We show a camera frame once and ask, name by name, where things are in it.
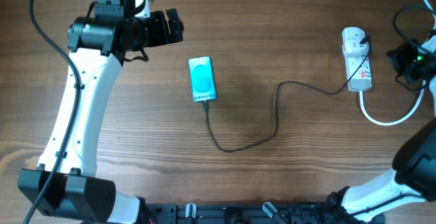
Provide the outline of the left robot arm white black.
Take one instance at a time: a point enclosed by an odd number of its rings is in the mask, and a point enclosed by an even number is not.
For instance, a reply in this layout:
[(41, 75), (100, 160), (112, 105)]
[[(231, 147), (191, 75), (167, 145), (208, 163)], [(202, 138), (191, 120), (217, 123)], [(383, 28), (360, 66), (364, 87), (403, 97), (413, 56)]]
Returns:
[(97, 0), (67, 31), (69, 66), (59, 113), (33, 170), (22, 169), (18, 188), (31, 202), (29, 215), (83, 223), (154, 223), (141, 197), (100, 179), (97, 145), (108, 98), (126, 54), (148, 61), (147, 48), (181, 42), (184, 26), (175, 9), (152, 12), (151, 0)]

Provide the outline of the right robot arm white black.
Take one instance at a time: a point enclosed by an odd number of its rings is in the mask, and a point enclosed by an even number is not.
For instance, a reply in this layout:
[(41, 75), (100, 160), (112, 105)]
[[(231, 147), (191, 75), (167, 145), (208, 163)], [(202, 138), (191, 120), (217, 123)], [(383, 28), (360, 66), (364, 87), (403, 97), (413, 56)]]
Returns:
[[(392, 66), (409, 83), (426, 82), (435, 94), (435, 36), (415, 47), (411, 40), (387, 52)], [(382, 223), (381, 214), (408, 203), (435, 201), (435, 120), (402, 147), (392, 167), (363, 185), (332, 193), (324, 206), (325, 223)]]

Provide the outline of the blue screen smartphone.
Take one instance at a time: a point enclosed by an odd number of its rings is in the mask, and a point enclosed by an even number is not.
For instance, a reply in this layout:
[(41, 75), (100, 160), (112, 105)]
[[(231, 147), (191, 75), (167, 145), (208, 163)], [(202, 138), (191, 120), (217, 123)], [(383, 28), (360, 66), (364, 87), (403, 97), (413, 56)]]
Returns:
[(191, 94), (194, 102), (217, 98), (213, 66), (209, 56), (188, 60)]

